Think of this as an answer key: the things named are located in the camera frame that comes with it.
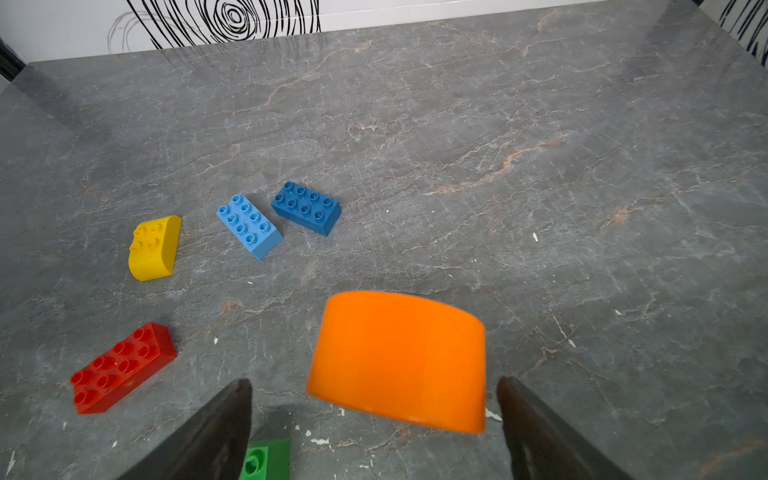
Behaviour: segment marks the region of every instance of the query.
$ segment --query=toy brick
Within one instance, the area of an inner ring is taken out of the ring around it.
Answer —
[[[232,197],[228,204],[219,207],[216,215],[259,260],[283,240],[277,228],[245,198],[245,195],[237,194]]]
[[[341,215],[338,200],[294,182],[286,182],[272,200],[272,208],[281,217],[326,237]]]
[[[128,269],[146,282],[174,272],[181,218],[176,215],[139,223],[128,255]]]
[[[288,480],[290,439],[251,443],[245,453],[240,480]]]
[[[149,322],[70,378],[78,413],[104,413],[176,358],[168,329]]]

